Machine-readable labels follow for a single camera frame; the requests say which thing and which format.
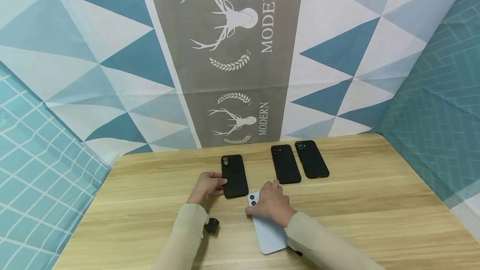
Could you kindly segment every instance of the phone case back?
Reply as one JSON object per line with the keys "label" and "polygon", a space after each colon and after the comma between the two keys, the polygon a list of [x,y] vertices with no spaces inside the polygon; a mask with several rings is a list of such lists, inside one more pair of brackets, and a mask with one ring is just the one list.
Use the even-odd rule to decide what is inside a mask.
{"label": "phone case back", "polygon": [[296,142],[295,148],[308,178],[327,178],[330,175],[315,141]]}
{"label": "phone case back", "polygon": [[[252,201],[259,201],[260,192],[255,192],[248,196],[248,204],[252,205]],[[271,254],[279,250],[287,248],[287,233],[285,229],[269,219],[262,217],[252,217],[255,232],[257,233],[260,251],[263,254]]]}
{"label": "phone case back", "polygon": [[222,176],[227,179],[224,185],[224,194],[226,198],[242,197],[248,195],[247,176],[243,167],[241,155],[227,155],[221,159]]}
{"label": "phone case back", "polygon": [[301,181],[299,167],[290,145],[275,145],[271,147],[271,151],[275,172],[280,183],[283,185],[299,183]]}

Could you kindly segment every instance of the hand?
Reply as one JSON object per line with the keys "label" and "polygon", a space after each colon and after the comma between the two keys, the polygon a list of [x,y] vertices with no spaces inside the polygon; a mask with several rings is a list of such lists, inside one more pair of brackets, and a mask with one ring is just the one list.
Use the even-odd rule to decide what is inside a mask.
{"label": "hand", "polygon": [[287,227],[292,217],[297,213],[290,207],[290,198],[283,194],[283,188],[278,180],[266,182],[260,190],[257,204],[247,207],[245,213],[250,216],[260,216],[271,219],[282,227]]}
{"label": "hand", "polygon": [[197,180],[192,194],[187,203],[203,204],[210,195],[223,195],[223,185],[227,183],[227,179],[222,178],[222,173],[203,172]]}

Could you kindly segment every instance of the blue grid fabric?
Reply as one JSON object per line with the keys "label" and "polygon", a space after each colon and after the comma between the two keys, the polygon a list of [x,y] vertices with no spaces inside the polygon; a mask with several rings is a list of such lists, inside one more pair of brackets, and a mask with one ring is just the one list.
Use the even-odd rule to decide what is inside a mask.
{"label": "blue grid fabric", "polygon": [[480,0],[457,0],[374,128],[452,208],[480,193]]}
{"label": "blue grid fabric", "polygon": [[109,170],[0,62],[0,269],[51,269]]}

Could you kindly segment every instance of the wood grain surface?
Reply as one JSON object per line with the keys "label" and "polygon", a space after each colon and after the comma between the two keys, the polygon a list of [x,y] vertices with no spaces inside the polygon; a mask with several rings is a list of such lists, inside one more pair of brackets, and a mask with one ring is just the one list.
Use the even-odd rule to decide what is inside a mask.
{"label": "wood grain surface", "polygon": [[[480,245],[388,142],[376,134],[316,139],[329,178],[284,185],[290,204],[386,269],[480,269]],[[276,144],[294,145],[293,141]],[[198,175],[243,156],[250,192],[275,179],[272,143],[121,157],[54,270],[149,270]],[[217,198],[217,236],[203,239],[195,270],[316,269],[290,250],[260,252],[247,198]]]}

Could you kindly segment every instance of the small black object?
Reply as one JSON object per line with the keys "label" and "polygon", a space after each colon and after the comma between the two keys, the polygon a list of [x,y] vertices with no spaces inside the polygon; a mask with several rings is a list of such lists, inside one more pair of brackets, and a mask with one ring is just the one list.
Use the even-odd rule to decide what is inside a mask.
{"label": "small black object", "polygon": [[288,248],[290,248],[291,251],[295,252],[299,257],[303,257],[303,253],[301,253],[300,251],[295,251],[290,246],[288,246]]}
{"label": "small black object", "polygon": [[206,230],[209,234],[214,235],[214,234],[217,233],[218,226],[220,226],[220,222],[219,222],[217,219],[215,219],[214,217],[213,217],[213,218],[211,217],[211,218],[208,220],[208,224],[205,225],[203,228],[205,228],[205,230]]}
{"label": "small black object", "polygon": [[227,155],[222,159],[222,176],[228,181],[223,186],[225,198],[243,197],[248,195],[247,176],[241,155]]}
{"label": "small black object", "polygon": [[290,145],[272,146],[272,159],[277,179],[283,184],[301,181],[300,171]]}
{"label": "small black object", "polygon": [[296,142],[295,148],[308,178],[327,178],[330,175],[327,165],[314,141]]}

